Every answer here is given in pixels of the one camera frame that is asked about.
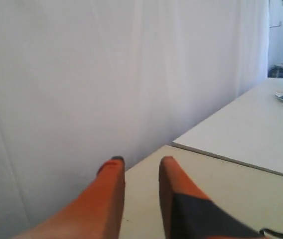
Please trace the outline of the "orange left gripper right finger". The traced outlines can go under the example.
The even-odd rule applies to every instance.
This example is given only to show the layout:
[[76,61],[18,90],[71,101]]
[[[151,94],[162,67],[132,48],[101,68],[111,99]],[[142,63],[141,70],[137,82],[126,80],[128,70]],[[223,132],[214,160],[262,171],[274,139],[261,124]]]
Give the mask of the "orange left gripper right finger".
[[219,208],[172,156],[159,165],[159,202],[167,239],[259,239],[252,228]]

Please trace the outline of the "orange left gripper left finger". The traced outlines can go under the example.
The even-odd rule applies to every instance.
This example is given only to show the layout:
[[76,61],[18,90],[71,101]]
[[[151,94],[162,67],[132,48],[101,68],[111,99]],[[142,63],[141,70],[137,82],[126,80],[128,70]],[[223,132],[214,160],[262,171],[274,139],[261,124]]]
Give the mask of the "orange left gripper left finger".
[[18,239],[117,239],[125,203],[125,161],[114,156],[67,207]]

